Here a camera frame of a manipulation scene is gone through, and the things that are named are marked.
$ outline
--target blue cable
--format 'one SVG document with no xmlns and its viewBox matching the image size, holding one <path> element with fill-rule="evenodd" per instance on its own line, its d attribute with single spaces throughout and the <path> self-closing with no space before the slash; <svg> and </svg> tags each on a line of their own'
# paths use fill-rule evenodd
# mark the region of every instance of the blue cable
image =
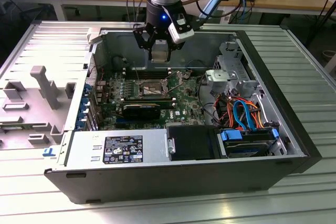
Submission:
<svg viewBox="0 0 336 224">
<path fill-rule="evenodd" d="M 246 8 L 246 1 L 245 1 L 245 0 L 243 0 L 243 6 L 244 6 L 244 8 L 243 8 L 243 13 L 242 13 L 242 15 L 241 15 L 241 17 L 240 17 L 240 21 L 239 21 L 240 24 L 242 23 L 242 21 L 243 21 L 243 16 L 244 16 L 244 14 L 245 14 L 245 8 Z"/>
<path fill-rule="evenodd" d="M 248 127 L 253 130 L 253 131 L 256 131 L 257 128 L 255 127 L 254 125 L 254 122 L 253 120 L 251 119 L 251 116 L 250 116 L 250 112 L 249 112 L 249 109 L 248 109 L 248 106 L 247 104 L 244 102 L 244 101 L 236 101 L 235 104 L 233 105 L 233 116 L 235 117 L 235 120 L 236 122 L 245 130 L 246 129 L 246 126 L 239 120 L 239 117 L 238 117 L 238 112 L 237 112 L 237 109 L 238 109 L 238 105 L 239 104 L 242 104 L 243 107 L 244 107 L 244 110 L 245 110 L 245 113 L 246 113 L 246 120 L 247 120 L 247 124 L 248 124 Z"/>
</svg>

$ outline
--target wire bundle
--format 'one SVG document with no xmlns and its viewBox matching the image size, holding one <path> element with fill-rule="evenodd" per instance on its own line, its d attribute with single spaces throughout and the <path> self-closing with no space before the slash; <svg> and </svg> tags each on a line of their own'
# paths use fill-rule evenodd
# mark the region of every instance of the wire bundle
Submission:
<svg viewBox="0 0 336 224">
<path fill-rule="evenodd" d="M 229 22 L 229 24 L 232 24 L 232 22 L 235 22 L 235 24 L 238 22 L 239 20 L 239 23 L 241 23 L 243 20 L 246 20 L 246 19 L 250 19 L 251 16 L 252 16 L 252 12 L 253 12 L 253 7 L 254 7 L 254 4 L 255 2 L 254 1 L 250 1 L 251 3 L 251 7 L 249 10 L 245 11 L 246 9 L 246 0 L 244 0 L 243 2 L 243 12 L 240 16 L 238 16 L 238 13 L 240 11 L 240 8 L 238 9 L 238 11 L 236 12 L 236 14 L 232 17 L 231 21 Z"/>
<path fill-rule="evenodd" d="M 248 101 L 242 97 L 223 98 L 221 95 L 219 95 L 213 105 L 214 109 L 216 109 L 220 101 L 226 104 L 226 112 L 224 112 L 223 115 L 218 115 L 219 123 L 220 125 L 222 125 L 222 127 L 228 127 L 228 128 L 233 128 L 233 129 L 242 130 L 242 131 L 247 130 L 247 127 L 243 125 L 242 123 L 242 120 L 246 118 L 247 123 L 248 123 L 248 128 L 250 128 L 251 130 L 255 130 L 255 128 L 256 129 L 265 128 L 263 123 L 261 122 L 260 108 L 258 108 L 251 101 Z M 243 112 L 243 114 L 241 115 L 239 119 L 238 114 L 237 114 L 238 113 L 237 108 L 235 107 L 239 106 L 243 108 L 245 105 L 246 105 L 245 111 Z M 254 120 L 255 127 L 254 127 L 254 123 L 251 122 L 250 116 L 252 116 Z"/>
</svg>

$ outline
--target electronic equipment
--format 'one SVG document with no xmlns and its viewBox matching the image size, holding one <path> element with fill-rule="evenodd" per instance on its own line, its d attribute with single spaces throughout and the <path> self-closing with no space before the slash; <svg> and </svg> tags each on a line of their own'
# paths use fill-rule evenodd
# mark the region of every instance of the electronic equipment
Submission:
<svg viewBox="0 0 336 224">
<path fill-rule="evenodd" d="M 203 24 L 192 24 L 189 15 L 208 19 L 222 0 L 147 0 L 145 25 L 134 25 L 140 48 L 148 50 L 154 61 L 170 61 Z"/>
<path fill-rule="evenodd" d="M 59 44 L 57 25 L 88 33 Z M 321 159 L 241 27 L 204 26 L 161 63 L 132 24 L 32 27 L 2 68 L 0 149 L 59 145 L 45 176 L 72 202 L 266 190 Z"/>
</svg>

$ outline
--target table leg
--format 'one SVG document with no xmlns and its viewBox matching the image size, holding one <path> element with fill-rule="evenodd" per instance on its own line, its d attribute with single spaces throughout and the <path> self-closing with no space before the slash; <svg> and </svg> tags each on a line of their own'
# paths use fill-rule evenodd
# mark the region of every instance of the table leg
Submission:
<svg viewBox="0 0 336 224">
<path fill-rule="evenodd" d="M 60 3 L 53 3 L 52 4 L 56 13 L 56 17 L 58 21 L 66 21 L 67 16 L 65 14 L 65 11 Z"/>
<path fill-rule="evenodd" d="M 100 10 L 100 6 L 96 5 L 96 12 L 97 12 L 97 20 L 101 21 L 102 17 L 101 17 L 101 10 Z"/>
</svg>

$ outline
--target floor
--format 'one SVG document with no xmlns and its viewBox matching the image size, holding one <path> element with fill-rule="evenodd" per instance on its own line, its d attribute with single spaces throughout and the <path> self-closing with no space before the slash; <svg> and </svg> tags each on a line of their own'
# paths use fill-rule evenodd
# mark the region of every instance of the floor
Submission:
<svg viewBox="0 0 336 224">
<path fill-rule="evenodd" d="M 39 7 L 37 4 L 18 3 L 18 6 L 22 10 L 28 10 L 31 8 Z M 49 12 L 32 12 L 24 15 L 24 18 L 20 18 L 20 10 L 13 4 L 5 4 L 6 14 L 0 15 L 0 64 L 2 64 L 21 36 L 30 24 L 29 20 L 56 20 L 55 14 L 52 13 L 52 9 Z M 100 7 L 100 16 L 97 14 L 96 7 L 94 6 L 77 6 L 80 15 L 76 13 L 74 9 L 67 9 L 66 14 L 68 20 L 80 20 L 80 21 L 127 21 L 127 15 L 125 7 Z M 262 24 L 275 25 L 278 24 L 281 15 L 278 14 L 264 14 L 262 18 Z M 259 24 L 261 18 L 260 13 L 253 13 L 249 19 L 241 21 L 241 24 Z M 133 8 L 130 7 L 130 19 L 133 19 Z M 145 19 L 144 15 L 139 16 L 139 21 Z M 310 27 L 314 24 L 315 17 L 307 15 L 290 15 L 285 17 L 281 22 L 282 25 L 287 26 L 300 40 L 305 42 Z M 316 59 L 324 66 L 327 61 L 322 57 L 324 50 L 336 51 L 335 35 L 336 29 L 333 24 L 335 22 L 328 21 L 325 27 L 320 31 L 316 39 L 309 47 L 310 52 L 316 57 Z"/>
</svg>

